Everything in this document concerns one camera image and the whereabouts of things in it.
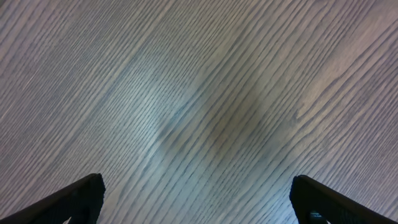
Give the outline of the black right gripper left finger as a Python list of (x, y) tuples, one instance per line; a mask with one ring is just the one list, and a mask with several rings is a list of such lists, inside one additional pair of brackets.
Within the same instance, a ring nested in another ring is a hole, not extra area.
[(95, 224), (104, 202), (105, 186), (101, 174), (90, 174), (1, 219), (1, 224)]

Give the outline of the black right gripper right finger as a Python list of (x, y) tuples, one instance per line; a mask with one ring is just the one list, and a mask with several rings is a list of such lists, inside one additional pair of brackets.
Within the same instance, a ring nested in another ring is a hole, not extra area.
[(293, 178), (289, 199), (300, 224), (397, 224), (306, 175)]

